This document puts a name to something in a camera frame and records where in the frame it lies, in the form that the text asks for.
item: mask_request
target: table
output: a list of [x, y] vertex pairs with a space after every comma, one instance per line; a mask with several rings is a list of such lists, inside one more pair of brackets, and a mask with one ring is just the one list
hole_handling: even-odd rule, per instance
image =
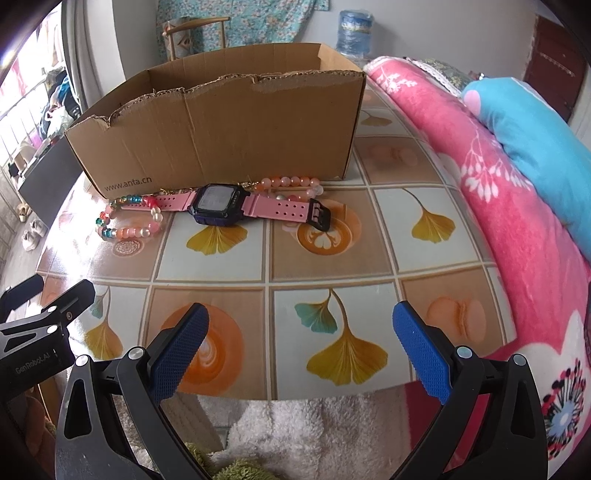
[[[320, 198], [332, 211], [328, 233], [260, 219], [203, 226], [180, 212], [164, 214], [158, 235], [104, 241], [94, 227], [106, 202], [82, 175], [41, 255], [36, 306], [93, 281], [95, 304], [70, 326], [72, 348], [109, 359], [205, 304], [210, 332], [184, 393], [283, 400], [400, 385], [415, 379], [392, 328], [401, 299], [480, 356], [515, 337], [454, 167], [368, 85], [346, 179], [324, 184]], [[122, 210], [113, 225], [149, 216]]]

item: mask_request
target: pink watch strap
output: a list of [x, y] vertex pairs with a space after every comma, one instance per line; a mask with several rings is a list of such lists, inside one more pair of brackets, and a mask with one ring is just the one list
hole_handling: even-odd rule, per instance
[[308, 202], [289, 202], [261, 195], [250, 195], [244, 200], [242, 211], [247, 217], [306, 223], [310, 205]]
[[[156, 203], [163, 212], [184, 212], [193, 203], [196, 191], [173, 195], [156, 195]], [[123, 210], [150, 210], [146, 205], [122, 205]]]

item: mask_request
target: beaded bracelet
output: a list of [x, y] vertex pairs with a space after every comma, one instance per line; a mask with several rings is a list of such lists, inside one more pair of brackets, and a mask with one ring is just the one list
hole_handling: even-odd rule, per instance
[[[152, 222], [148, 226], [141, 228], [107, 228], [110, 224], [112, 214], [122, 205], [144, 205], [150, 207], [150, 213], [152, 214]], [[112, 200], [105, 211], [101, 212], [99, 217], [96, 219], [96, 233], [99, 237], [106, 238], [140, 238], [148, 237], [157, 233], [160, 230], [160, 224], [164, 219], [160, 208], [156, 202], [156, 196], [154, 195], [126, 195], [116, 200]]]

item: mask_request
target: watch face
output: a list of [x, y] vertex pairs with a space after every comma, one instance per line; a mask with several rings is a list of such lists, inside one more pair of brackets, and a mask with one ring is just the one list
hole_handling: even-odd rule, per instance
[[197, 209], [223, 212], [228, 207], [230, 200], [232, 200], [235, 190], [235, 187], [229, 185], [212, 185], [203, 192], [197, 204]]

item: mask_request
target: hanging clothes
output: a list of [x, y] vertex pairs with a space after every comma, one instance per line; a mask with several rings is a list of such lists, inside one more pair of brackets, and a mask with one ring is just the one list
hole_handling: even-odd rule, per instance
[[[166, 50], [162, 24], [178, 17], [230, 17], [226, 46], [292, 42], [314, 10], [327, 11], [329, 0], [160, 0], [156, 16], [158, 49]], [[220, 48], [219, 24], [191, 31], [195, 53]]]

